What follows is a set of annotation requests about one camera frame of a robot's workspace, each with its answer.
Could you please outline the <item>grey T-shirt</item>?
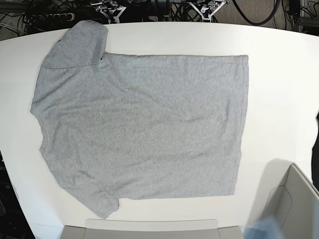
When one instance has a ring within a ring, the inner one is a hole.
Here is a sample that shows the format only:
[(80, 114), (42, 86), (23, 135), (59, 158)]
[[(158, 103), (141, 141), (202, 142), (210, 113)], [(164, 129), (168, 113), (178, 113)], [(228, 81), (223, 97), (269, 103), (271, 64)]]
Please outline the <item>grey T-shirt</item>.
[(31, 113), (58, 185), (101, 218), (119, 200), (235, 192), (248, 56), (122, 55), (84, 20), (45, 57)]

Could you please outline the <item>grey cardboard box bottom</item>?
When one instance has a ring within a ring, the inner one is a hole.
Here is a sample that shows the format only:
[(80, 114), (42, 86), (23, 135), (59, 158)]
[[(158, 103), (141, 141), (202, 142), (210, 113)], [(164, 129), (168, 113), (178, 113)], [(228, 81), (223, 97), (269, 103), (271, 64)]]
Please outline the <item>grey cardboard box bottom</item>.
[(242, 239), (238, 226), (218, 221), (114, 221), (87, 219), (85, 227), (65, 226), (62, 239)]

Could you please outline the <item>grey cardboard box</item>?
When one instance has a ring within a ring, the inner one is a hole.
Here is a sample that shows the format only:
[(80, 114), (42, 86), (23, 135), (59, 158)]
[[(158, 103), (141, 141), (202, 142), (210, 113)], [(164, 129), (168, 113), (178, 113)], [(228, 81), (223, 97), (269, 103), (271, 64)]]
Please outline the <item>grey cardboard box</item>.
[(270, 192), (263, 217), (268, 239), (319, 237), (319, 192), (296, 164)]
[(65, 226), (62, 239), (242, 239), (238, 226), (218, 221), (114, 221), (87, 219), (85, 227)]

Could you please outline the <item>blue cloth in corner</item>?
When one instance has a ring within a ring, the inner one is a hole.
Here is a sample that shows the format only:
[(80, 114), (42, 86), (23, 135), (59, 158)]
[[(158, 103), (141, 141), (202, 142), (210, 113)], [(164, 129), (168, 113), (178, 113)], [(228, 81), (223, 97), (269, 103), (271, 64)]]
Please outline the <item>blue cloth in corner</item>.
[(257, 223), (246, 227), (243, 231), (244, 239), (284, 239), (280, 224), (275, 217), (269, 216)]

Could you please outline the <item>grey cardboard box right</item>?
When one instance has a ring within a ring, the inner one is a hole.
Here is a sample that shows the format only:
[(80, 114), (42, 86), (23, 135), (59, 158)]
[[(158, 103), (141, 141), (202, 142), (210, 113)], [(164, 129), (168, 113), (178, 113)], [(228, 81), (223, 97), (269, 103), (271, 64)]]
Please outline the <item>grey cardboard box right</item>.
[(296, 164), (270, 192), (263, 217), (268, 239), (319, 237), (319, 192)]

